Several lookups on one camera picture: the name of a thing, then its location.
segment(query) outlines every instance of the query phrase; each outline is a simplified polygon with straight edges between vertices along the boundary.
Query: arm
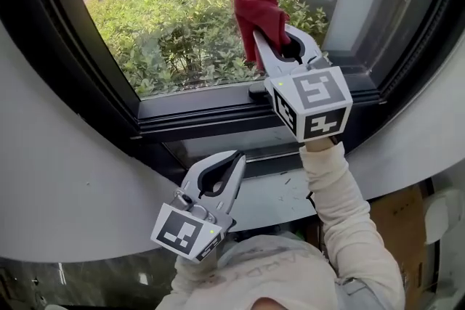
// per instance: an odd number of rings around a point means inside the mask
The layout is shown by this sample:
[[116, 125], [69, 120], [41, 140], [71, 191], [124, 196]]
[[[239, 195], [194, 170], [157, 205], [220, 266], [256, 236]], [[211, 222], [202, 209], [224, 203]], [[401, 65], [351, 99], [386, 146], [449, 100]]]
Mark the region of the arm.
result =
[[329, 259], [339, 278], [362, 280], [394, 309], [403, 309], [399, 267], [370, 220], [370, 205], [349, 171], [342, 143], [333, 146], [329, 139], [308, 142], [300, 154], [309, 189], [315, 193]]
[[172, 291], [163, 297], [157, 310], [183, 309], [194, 289], [217, 268], [217, 250], [211, 252], [199, 264], [178, 256], [174, 268], [177, 273], [171, 282]]

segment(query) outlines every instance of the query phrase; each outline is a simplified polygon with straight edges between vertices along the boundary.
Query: shrub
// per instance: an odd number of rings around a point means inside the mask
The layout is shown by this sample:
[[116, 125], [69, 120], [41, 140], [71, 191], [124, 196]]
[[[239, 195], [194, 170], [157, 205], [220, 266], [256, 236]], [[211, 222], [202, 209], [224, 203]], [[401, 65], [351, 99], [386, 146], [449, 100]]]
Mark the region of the shrub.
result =
[[[290, 24], [322, 41], [324, 12], [280, 0]], [[140, 95], [260, 78], [245, 62], [231, 0], [112, 0], [89, 11], [124, 75]]]

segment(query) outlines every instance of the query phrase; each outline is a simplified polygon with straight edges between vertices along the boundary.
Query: window frame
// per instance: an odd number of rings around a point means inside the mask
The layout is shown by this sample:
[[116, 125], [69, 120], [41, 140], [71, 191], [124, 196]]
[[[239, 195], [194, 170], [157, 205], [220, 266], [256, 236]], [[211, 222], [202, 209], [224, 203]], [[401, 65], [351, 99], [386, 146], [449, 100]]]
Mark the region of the window frame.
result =
[[331, 61], [341, 66], [365, 66], [363, 61], [371, 60], [373, 54], [376, 55], [379, 49], [373, 48], [373, 41], [367, 35], [379, 35], [380, 30], [394, 28], [392, 39], [388, 44], [382, 42], [386, 47], [382, 55], [376, 61], [376, 65], [371, 68], [370, 79], [373, 87], [379, 90], [380, 96], [384, 96], [384, 84], [390, 72], [399, 64], [403, 52], [408, 48], [417, 30], [428, 15], [428, 8], [433, 0], [410, 0], [405, 9], [399, 25], [395, 25], [392, 17], [392, 0], [373, 0], [371, 9], [363, 30], [357, 37], [354, 45], [347, 52], [328, 50]]
[[[346, 131], [340, 136], [348, 152], [395, 115], [440, 66], [464, 29], [463, 2], [434, 0], [378, 87], [366, 72], [352, 73], [350, 66], [342, 65], [354, 99]], [[176, 183], [186, 169], [164, 142], [283, 125], [267, 99], [250, 99], [252, 83], [140, 99], [82, 0], [0, 0], [0, 5], [1, 21], [10, 36], [55, 93], [101, 135]], [[28, 20], [27, 28], [17, 24], [18, 15]], [[248, 176], [299, 165], [296, 153], [284, 158], [254, 160]]]

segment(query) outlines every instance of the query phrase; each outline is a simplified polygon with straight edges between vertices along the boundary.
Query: white wall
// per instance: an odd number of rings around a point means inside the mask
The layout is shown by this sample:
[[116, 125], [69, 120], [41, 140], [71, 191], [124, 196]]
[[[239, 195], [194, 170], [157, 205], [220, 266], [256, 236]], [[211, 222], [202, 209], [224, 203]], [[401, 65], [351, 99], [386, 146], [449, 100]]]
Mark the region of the white wall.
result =
[[71, 111], [1, 24], [0, 97], [0, 256], [88, 261], [156, 247], [174, 185]]
[[425, 90], [349, 156], [365, 198], [407, 187], [465, 159], [464, 36]]
[[[465, 192], [465, 160], [433, 178], [434, 189], [455, 187]], [[440, 270], [437, 308], [452, 310], [465, 295], [465, 221], [462, 220], [440, 241]]]

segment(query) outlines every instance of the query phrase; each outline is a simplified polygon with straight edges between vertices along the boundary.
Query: red cloth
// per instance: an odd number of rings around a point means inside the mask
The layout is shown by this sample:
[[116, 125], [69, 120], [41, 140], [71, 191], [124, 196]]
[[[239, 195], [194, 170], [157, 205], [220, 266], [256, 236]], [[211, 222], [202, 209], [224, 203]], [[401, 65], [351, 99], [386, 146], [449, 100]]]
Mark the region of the red cloth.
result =
[[291, 43], [284, 31], [289, 16], [278, 7], [278, 0], [234, 0], [234, 13], [246, 50], [246, 59], [256, 61], [259, 69], [263, 70], [263, 64], [255, 45], [255, 28], [263, 31], [278, 53], [281, 52], [282, 45]]

